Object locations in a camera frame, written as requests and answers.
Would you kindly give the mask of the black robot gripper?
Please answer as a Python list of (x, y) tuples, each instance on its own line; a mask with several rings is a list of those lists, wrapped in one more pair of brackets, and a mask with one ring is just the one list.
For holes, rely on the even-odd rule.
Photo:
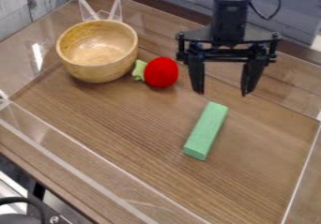
[(281, 41), (278, 33), (258, 37), (247, 29), (251, 0), (213, 0), (210, 24), (199, 29), (180, 31), (176, 59), (188, 65), (192, 91), (205, 94), (205, 63), (246, 62), (241, 75), (241, 93), (245, 97), (259, 82), (265, 66), (274, 62)]

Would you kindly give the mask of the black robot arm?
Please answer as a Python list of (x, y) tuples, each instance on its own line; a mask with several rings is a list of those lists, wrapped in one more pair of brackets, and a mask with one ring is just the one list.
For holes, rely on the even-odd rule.
[(239, 62), (241, 94), (251, 93), (265, 67), (275, 62), (278, 32), (254, 36), (247, 30), (249, 8), (263, 20), (270, 20), (281, 9), (265, 16), (251, 0), (213, 0), (210, 24), (201, 29), (180, 31), (175, 35), (178, 50), (175, 59), (188, 67), (191, 89), (205, 93), (206, 62)]

